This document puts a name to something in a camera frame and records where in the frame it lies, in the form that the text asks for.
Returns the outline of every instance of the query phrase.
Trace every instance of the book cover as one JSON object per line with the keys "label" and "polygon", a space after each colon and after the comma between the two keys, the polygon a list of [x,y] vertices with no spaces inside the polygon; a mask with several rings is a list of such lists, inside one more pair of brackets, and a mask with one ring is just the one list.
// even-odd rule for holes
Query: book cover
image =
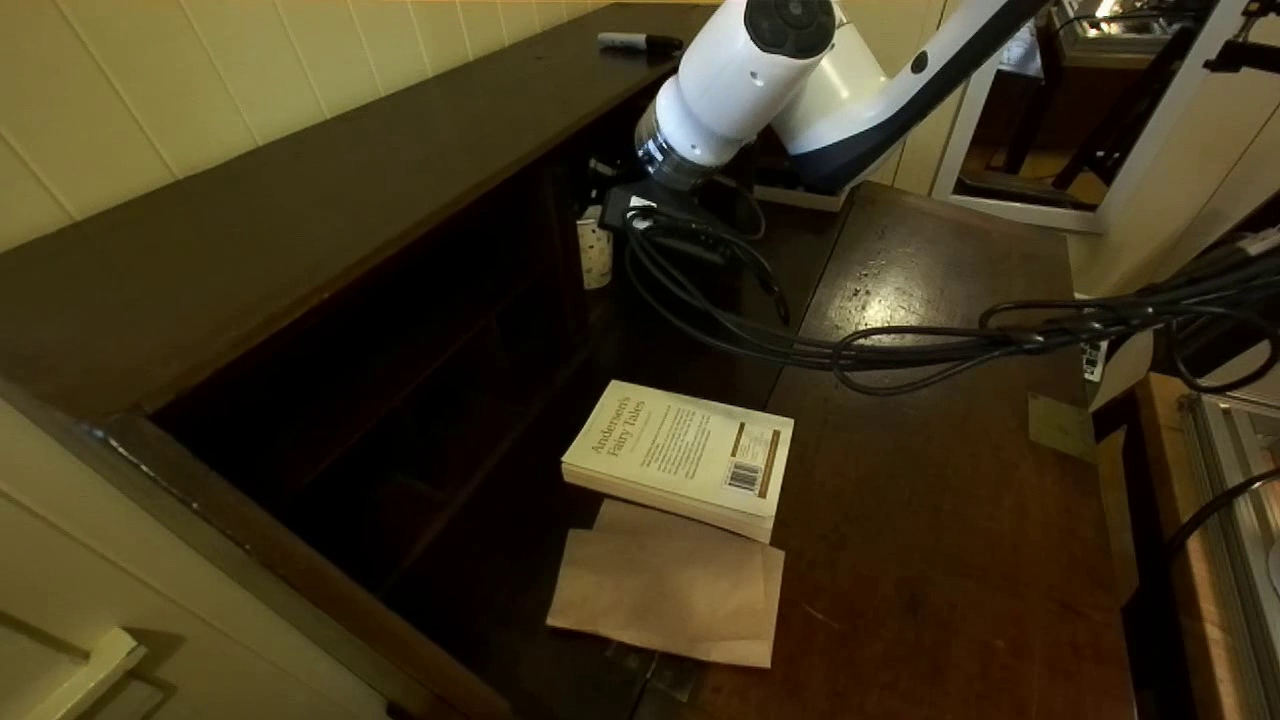
{"label": "book cover", "polygon": [[567,485],[767,545],[791,421],[610,380],[561,458]]}

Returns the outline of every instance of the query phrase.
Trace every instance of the black cable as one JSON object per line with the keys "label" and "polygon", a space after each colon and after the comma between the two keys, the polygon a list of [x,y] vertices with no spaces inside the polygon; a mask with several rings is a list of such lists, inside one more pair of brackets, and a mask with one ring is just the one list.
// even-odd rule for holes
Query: black cable
{"label": "black cable", "polygon": [[1247,478],[1247,479],[1238,479],[1238,485],[1230,485],[1230,488],[1224,488],[1224,491],[1215,491],[1215,498],[1206,498],[1206,499],[1165,539],[1167,562],[1176,562],[1176,558],[1186,549],[1186,539],[1191,539],[1215,513],[1230,509],[1238,498],[1247,498],[1247,491],[1254,491],[1254,488],[1263,488],[1263,485],[1270,485],[1270,479],[1280,479],[1280,463],[1268,469],[1268,474],[1254,474],[1254,478]]}
{"label": "black cable", "polygon": [[[650,186],[606,198],[603,223],[625,240],[625,276],[667,323],[721,354],[836,374],[843,388],[868,398],[899,398],[934,388],[973,370],[1007,358],[1046,358],[1080,344],[1125,344],[1136,334],[1159,334],[1172,374],[1199,392],[1227,392],[1261,380],[1280,364],[1280,329],[1261,311],[1280,302],[1280,246],[1261,254],[1212,254],[1186,272],[1103,302],[1020,302],[981,311],[973,329],[890,323],[856,329],[839,339],[813,339],[786,329],[782,292],[753,246],[757,232],[733,232],[683,198],[650,191]],[[747,322],[721,309],[683,267],[706,266],[747,272],[771,302],[779,323]],[[1261,370],[1204,386],[1186,374],[1186,329],[1204,322],[1250,323],[1268,344]]]}

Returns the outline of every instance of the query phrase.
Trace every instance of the shelf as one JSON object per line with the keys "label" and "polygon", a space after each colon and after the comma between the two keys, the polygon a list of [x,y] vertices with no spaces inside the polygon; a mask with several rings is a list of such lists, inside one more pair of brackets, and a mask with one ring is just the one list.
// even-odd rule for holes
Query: shelf
{"label": "shelf", "polygon": [[529,364],[488,392],[443,374],[282,522],[364,590],[396,590],[576,374],[580,358]]}
{"label": "shelf", "polygon": [[[372,276],[155,421],[248,498],[282,509],[536,285],[515,240],[476,237],[488,247],[458,232]],[[454,285],[454,267],[488,254],[505,259]]]}

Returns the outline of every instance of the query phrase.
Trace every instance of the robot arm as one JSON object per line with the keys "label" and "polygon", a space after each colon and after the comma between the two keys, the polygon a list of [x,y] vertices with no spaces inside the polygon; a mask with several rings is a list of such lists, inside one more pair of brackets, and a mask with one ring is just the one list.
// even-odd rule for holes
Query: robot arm
{"label": "robot arm", "polygon": [[650,180],[693,187],[767,123],[813,191],[839,191],[1046,0],[962,0],[884,80],[830,0],[725,0],[637,130]]}

